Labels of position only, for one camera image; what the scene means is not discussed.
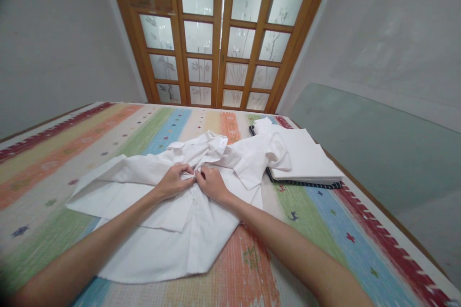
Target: wall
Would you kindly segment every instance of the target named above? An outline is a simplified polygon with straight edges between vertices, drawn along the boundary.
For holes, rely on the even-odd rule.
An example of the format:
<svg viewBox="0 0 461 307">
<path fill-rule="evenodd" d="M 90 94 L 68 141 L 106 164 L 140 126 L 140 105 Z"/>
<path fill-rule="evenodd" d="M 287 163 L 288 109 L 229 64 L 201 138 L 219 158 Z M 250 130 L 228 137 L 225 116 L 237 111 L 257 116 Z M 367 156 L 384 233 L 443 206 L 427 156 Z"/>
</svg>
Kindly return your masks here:
<svg viewBox="0 0 461 307">
<path fill-rule="evenodd" d="M 312 82 L 461 132 L 459 0 L 324 0 L 277 109 Z"/>
<path fill-rule="evenodd" d="M 146 101 L 119 28 L 109 0 L 0 0 L 0 137 L 95 101 Z"/>
</svg>

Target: orange stripe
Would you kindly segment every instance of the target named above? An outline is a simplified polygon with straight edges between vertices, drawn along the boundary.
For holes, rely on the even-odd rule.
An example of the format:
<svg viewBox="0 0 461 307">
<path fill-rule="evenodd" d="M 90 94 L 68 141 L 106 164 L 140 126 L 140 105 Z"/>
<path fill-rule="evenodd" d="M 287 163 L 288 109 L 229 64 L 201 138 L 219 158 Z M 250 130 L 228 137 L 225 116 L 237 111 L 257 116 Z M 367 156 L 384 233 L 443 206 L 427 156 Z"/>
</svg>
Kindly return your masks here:
<svg viewBox="0 0 461 307">
<path fill-rule="evenodd" d="M 221 113 L 221 133 L 229 143 L 241 139 L 235 113 Z M 270 254 L 264 244 L 240 225 L 216 260 L 220 306 L 280 306 L 279 291 L 272 276 Z"/>
<path fill-rule="evenodd" d="M 130 105 L 110 118 L 104 119 L 104 124 L 97 124 L 78 138 L 68 142 L 59 149 L 52 151 L 47 157 L 37 161 L 26 170 L 0 185 L 0 210 L 5 209 L 43 179 L 54 174 L 62 165 L 76 157 L 83 150 L 100 139 L 109 130 L 117 126 L 142 105 Z"/>
<path fill-rule="evenodd" d="M 206 113 L 204 129 L 240 140 L 235 113 Z M 168 283 L 163 306 L 279 306 L 270 254 L 256 236 L 240 225 L 206 274 Z"/>
</svg>

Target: red stripe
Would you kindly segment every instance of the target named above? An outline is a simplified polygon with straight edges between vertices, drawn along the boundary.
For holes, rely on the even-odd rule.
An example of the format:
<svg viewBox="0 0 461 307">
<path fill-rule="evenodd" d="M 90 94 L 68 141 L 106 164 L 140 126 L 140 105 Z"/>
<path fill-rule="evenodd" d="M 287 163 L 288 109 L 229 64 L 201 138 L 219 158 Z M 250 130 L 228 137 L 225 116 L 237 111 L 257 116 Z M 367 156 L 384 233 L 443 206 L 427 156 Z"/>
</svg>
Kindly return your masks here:
<svg viewBox="0 0 461 307">
<path fill-rule="evenodd" d="M 276 116 L 276 120 L 284 128 L 292 129 L 293 127 L 282 116 Z M 414 261 L 406 259 L 409 257 L 407 251 L 403 248 L 397 248 L 398 242 L 392 235 L 382 228 L 382 224 L 375 220 L 371 212 L 363 204 L 358 204 L 359 199 L 342 183 L 342 189 L 336 189 L 335 193 L 341 199 L 343 204 L 349 209 L 355 220 L 362 226 L 368 236 L 373 239 L 395 266 L 399 274 L 410 285 L 415 294 L 419 296 L 428 305 L 446 306 L 450 299 L 445 293 L 436 287 L 434 281 L 425 273 L 419 274 L 423 269 Z"/>
<path fill-rule="evenodd" d="M 69 120 L 63 121 L 57 124 L 56 126 L 53 126 L 43 132 L 40 132 L 16 144 L 13 144 L 12 146 L 7 147 L 6 149 L 1 150 L 0 151 L 0 164 L 7 161 L 8 159 L 12 157 L 15 157 L 21 152 L 31 149 L 37 144 L 40 144 L 41 142 L 54 137 L 55 135 L 61 133 L 62 131 L 69 129 L 72 126 L 75 126 L 77 123 L 93 116 L 94 114 L 97 114 L 103 111 L 104 109 L 109 108 L 110 106 L 114 104 L 115 103 L 112 103 L 112 102 L 104 102 L 103 104 L 98 105 L 97 107 L 84 111 L 83 113 L 80 113 L 76 115 L 75 117 L 70 118 Z"/>
</svg>

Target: colorful striped rug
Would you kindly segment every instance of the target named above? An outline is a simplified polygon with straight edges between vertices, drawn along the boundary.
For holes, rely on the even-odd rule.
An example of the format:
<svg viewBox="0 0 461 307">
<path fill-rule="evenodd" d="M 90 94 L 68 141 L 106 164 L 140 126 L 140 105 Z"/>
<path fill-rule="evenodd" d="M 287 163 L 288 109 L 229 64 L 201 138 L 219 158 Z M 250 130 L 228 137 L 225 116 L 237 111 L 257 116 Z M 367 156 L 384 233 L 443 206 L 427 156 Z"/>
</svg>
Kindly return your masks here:
<svg viewBox="0 0 461 307">
<path fill-rule="evenodd" d="M 158 154 L 206 130 L 230 142 L 261 114 L 96 103 L 0 146 L 4 279 L 10 292 L 92 231 L 98 219 L 67 210 L 79 177 L 125 154 Z M 269 116 L 284 127 L 288 118 Z M 358 188 L 263 181 L 264 209 L 346 266 L 376 306 L 456 306 L 458 290 Z M 210 272 L 123 285 L 95 277 L 74 306 L 305 306 L 312 295 L 256 236 L 239 226 Z"/>
</svg>

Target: forearm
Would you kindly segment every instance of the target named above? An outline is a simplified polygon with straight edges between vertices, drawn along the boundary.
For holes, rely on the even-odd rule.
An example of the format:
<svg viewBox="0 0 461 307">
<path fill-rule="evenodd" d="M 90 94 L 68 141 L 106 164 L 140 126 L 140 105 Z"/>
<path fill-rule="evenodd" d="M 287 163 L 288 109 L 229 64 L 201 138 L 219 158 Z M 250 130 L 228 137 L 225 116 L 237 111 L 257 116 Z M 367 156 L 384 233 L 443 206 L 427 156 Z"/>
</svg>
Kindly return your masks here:
<svg viewBox="0 0 461 307">
<path fill-rule="evenodd" d="M 222 204 L 245 222 L 323 306 L 372 306 L 352 274 L 294 228 L 234 195 Z"/>
<path fill-rule="evenodd" d="M 67 306 L 160 202 L 155 190 L 53 260 L 12 298 L 13 306 Z"/>
</svg>

